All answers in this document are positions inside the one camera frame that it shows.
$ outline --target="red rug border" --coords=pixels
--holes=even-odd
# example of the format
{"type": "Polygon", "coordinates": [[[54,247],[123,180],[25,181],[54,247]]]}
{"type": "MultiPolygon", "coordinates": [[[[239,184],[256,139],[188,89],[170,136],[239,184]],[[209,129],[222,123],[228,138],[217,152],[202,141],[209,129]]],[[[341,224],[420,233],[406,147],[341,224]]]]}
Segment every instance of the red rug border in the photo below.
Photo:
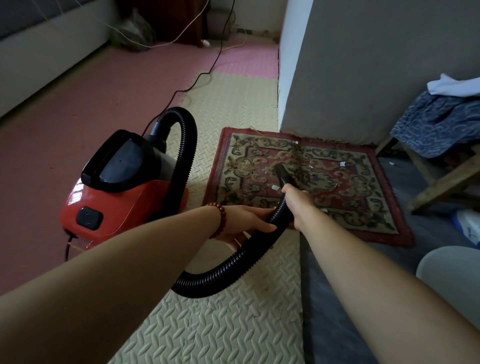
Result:
{"type": "Polygon", "coordinates": [[[393,190],[390,186],[390,183],[388,182],[388,179],[385,176],[385,172],[382,166],[380,165],[377,156],[375,155],[375,150],[369,146],[357,146],[349,143],[329,142],[321,139],[307,138],[307,137],[302,138],[289,133],[263,132],[263,131],[256,131],[250,128],[238,129],[238,128],[225,127],[222,129],[222,132],[220,134],[218,146],[215,153],[215,159],[213,161],[212,170],[210,171],[210,176],[208,177],[208,184],[207,184],[202,205],[205,205],[208,202],[211,202],[210,200],[212,199],[212,194],[214,193],[215,177],[217,175],[218,168],[219,168],[218,162],[220,161],[221,158],[223,159],[223,157],[228,151],[228,148],[226,148],[222,152],[222,141],[224,139],[227,139],[227,137],[231,133],[243,133],[243,134],[259,135],[259,136],[262,136],[261,134],[263,134],[268,137],[286,138],[289,140],[298,141],[299,143],[302,141],[307,141],[307,142],[311,141],[320,145],[323,144],[324,147],[330,147],[330,148],[335,147],[341,150],[349,150],[349,151],[362,152],[367,154],[369,157],[369,161],[372,164],[373,170],[375,171],[375,174],[377,176],[378,182],[385,196],[385,199],[387,200],[388,206],[390,208],[390,212],[392,214],[392,218],[398,230],[398,235],[363,231],[363,230],[357,230],[357,229],[349,229],[348,231],[350,231],[352,234],[354,234],[358,238],[370,243],[382,243],[386,245],[401,246],[401,247],[415,246],[412,232],[405,222],[402,210],[400,209],[400,206],[395,198],[395,195],[393,194],[393,190]]]}

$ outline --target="beaded bracelet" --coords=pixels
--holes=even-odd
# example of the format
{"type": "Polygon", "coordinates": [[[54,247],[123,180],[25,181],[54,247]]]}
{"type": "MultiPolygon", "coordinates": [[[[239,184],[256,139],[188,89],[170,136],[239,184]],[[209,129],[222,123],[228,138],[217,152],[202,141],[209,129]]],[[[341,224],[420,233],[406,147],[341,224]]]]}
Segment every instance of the beaded bracelet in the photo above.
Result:
{"type": "Polygon", "coordinates": [[[216,208],[218,208],[220,210],[220,214],[221,214],[220,226],[213,233],[213,235],[210,237],[210,239],[213,239],[213,238],[216,238],[218,235],[220,235],[222,233],[223,229],[225,228],[225,224],[227,223],[227,213],[225,212],[225,208],[222,205],[218,204],[217,202],[210,202],[206,205],[207,206],[215,206],[216,208]]]}

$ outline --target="blue patterned cloth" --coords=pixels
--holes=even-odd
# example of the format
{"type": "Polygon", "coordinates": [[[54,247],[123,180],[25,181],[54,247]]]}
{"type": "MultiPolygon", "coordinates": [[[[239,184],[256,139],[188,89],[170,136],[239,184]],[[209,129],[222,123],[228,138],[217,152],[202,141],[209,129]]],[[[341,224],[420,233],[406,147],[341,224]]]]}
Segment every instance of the blue patterned cloth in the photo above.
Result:
{"type": "Polygon", "coordinates": [[[430,95],[425,91],[390,132],[425,158],[455,144],[480,139],[480,97],[430,95]]]}

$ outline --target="wooden chair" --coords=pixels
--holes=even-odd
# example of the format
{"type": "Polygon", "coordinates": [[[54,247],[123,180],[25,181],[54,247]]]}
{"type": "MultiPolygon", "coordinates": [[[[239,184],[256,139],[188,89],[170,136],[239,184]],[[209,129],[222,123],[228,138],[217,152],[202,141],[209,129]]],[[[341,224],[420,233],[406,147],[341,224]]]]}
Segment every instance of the wooden chair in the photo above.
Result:
{"type": "MultiPolygon", "coordinates": [[[[381,152],[392,148],[397,143],[400,143],[397,139],[392,136],[388,137],[378,145],[375,150],[376,155],[379,156],[381,152]]],[[[470,183],[480,177],[480,144],[471,147],[475,155],[453,171],[442,176],[432,167],[428,159],[422,157],[405,144],[400,144],[429,184],[429,187],[420,192],[409,203],[408,208],[412,214],[438,201],[480,208],[480,198],[463,192],[470,183]]]]}

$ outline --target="hand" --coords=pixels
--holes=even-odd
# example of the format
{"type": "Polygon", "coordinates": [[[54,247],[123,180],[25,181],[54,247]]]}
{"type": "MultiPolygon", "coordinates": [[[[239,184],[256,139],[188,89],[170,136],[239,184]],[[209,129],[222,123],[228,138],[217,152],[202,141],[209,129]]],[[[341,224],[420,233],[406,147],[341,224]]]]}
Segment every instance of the hand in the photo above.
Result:
{"type": "Polygon", "coordinates": [[[308,211],[311,207],[315,208],[313,197],[307,191],[301,191],[298,188],[293,187],[290,183],[286,183],[283,186],[282,192],[285,194],[287,206],[295,218],[295,228],[301,231],[302,213],[308,211]]]}
{"type": "Polygon", "coordinates": [[[223,207],[227,213],[227,221],[222,233],[215,239],[227,243],[234,252],[247,240],[244,231],[252,235],[256,230],[273,232],[276,229],[275,225],[264,221],[274,208],[243,205],[223,207]]]}

